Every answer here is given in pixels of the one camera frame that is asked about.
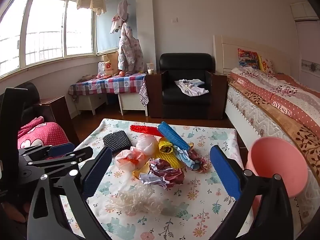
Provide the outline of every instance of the headboard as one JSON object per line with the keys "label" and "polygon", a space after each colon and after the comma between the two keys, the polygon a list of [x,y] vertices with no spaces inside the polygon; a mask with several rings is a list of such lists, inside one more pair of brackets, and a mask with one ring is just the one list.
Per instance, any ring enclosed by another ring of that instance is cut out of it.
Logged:
{"label": "headboard", "polygon": [[292,66],[292,61],[285,53],[252,41],[225,35],[214,35],[213,55],[216,60],[216,70],[218,72],[228,74],[233,68],[239,66],[238,49],[257,52],[258,55],[271,59],[276,73],[291,74],[290,67]]}

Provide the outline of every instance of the blue gripper pad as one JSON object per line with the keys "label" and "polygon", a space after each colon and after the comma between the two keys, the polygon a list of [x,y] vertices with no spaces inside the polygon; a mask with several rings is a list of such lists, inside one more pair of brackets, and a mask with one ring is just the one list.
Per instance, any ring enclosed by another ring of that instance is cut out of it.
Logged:
{"label": "blue gripper pad", "polygon": [[240,179],[218,145],[210,150],[210,160],[229,196],[238,200],[241,195]]}
{"label": "blue gripper pad", "polygon": [[166,122],[162,121],[161,124],[158,125],[158,130],[173,145],[178,146],[181,150],[190,150],[190,146]]}
{"label": "blue gripper pad", "polygon": [[64,143],[57,146],[52,146],[48,152],[50,157],[59,157],[67,153],[73,152],[75,146],[73,143]]}
{"label": "blue gripper pad", "polygon": [[94,160],[95,163],[93,164],[92,168],[90,169],[87,176],[84,178],[82,185],[83,185],[83,192],[82,197],[83,199],[87,199],[89,197],[92,197],[95,192],[97,191],[97,188],[105,175],[107,169],[110,166],[110,163],[112,161],[112,150],[110,148],[104,147],[102,151]]}

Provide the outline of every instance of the wooden floor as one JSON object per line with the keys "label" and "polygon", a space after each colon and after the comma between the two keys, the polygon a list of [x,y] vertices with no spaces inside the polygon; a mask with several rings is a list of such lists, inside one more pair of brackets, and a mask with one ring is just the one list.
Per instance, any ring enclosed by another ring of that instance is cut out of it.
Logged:
{"label": "wooden floor", "polygon": [[[72,119],[80,142],[86,139],[99,126],[102,119],[104,118],[152,123],[161,123],[162,121],[165,121],[167,124],[175,125],[234,128],[227,117],[222,120],[161,119],[145,116],[144,111],[136,110],[129,110],[122,116],[120,113],[119,105],[116,104],[107,106],[103,104],[96,109],[96,115],[92,115],[91,111],[82,111],[80,115]],[[241,159],[245,165],[247,163],[248,150],[239,135],[237,136],[237,138]]]}

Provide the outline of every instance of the black chair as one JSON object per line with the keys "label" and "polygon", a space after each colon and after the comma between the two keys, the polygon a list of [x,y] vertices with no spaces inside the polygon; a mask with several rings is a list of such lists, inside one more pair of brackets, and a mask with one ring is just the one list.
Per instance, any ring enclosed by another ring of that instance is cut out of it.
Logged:
{"label": "black chair", "polygon": [[[211,55],[165,53],[160,57],[159,67],[160,73],[146,77],[151,117],[178,119],[221,119],[223,117],[227,77],[214,74],[215,60]],[[161,79],[161,87],[159,87],[160,83],[159,80],[157,82],[157,78]],[[205,88],[209,93],[190,97],[182,93],[174,83],[180,79],[200,79],[205,82],[200,87]]]}

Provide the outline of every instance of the floral tablecloth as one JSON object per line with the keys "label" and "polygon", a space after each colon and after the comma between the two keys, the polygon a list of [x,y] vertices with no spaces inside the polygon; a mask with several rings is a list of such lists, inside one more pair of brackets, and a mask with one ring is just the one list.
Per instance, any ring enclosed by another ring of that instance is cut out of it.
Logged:
{"label": "floral tablecloth", "polygon": [[[132,144],[135,145],[140,133],[130,131],[132,124],[158,125],[104,119],[100,126],[76,149],[90,146],[93,148],[92,158],[94,158],[104,146],[102,138],[108,133],[119,130],[124,130]],[[140,181],[135,179],[130,172],[118,169],[112,161],[97,192],[87,200],[92,212],[112,239],[209,239],[231,209],[235,200],[227,194],[221,184],[211,165],[209,151],[213,145],[218,144],[227,157],[235,159],[242,167],[236,130],[180,125],[171,125],[171,127],[187,143],[194,143],[195,150],[208,161],[209,171],[202,174],[184,169],[183,185],[176,185],[167,190],[155,186],[154,195],[164,203],[161,214],[125,213],[121,210],[107,208],[108,198],[115,197],[118,190],[135,188]],[[61,196],[61,200],[72,230],[83,236],[68,205],[67,198]],[[249,230],[252,222],[253,215],[250,212],[240,235]]]}

